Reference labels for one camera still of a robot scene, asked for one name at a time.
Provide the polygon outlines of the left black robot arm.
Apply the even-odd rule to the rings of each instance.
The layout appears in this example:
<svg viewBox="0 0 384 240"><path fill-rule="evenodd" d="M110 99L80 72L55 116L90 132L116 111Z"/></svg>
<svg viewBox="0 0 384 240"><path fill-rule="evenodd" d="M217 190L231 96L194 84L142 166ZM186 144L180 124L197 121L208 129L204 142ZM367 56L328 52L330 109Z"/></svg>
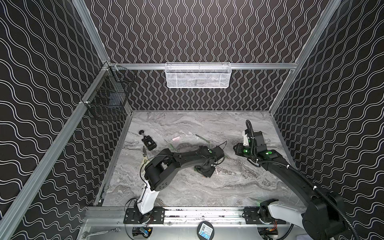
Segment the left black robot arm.
<svg viewBox="0 0 384 240"><path fill-rule="evenodd" d="M180 170L193 167L199 174L210 178L224 158L225 153L220 146L200 146L194 151L184 153L163 149L144 167L145 186L137 202L138 211L142 215L150 213L159 192L171 183Z"/></svg>

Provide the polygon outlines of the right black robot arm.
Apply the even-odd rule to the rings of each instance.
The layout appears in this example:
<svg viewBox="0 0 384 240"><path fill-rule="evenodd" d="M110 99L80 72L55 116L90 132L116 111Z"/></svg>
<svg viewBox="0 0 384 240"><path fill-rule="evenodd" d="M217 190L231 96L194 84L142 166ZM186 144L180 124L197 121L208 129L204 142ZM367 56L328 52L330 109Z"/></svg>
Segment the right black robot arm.
<svg viewBox="0 0 384 240"><path fill-rule="evenodd" d="M233 147L237 156L247 158L254 166L260 166L283 181L304 203L303 211L274 201L267 209L274 219L284 220L303 228L313 240L329 240L349 230L354 239L360 236L348 219L344 199L335 192L324 192L303 173L288 164L283 156L266 146L252 149L238 143Z"/></svg>

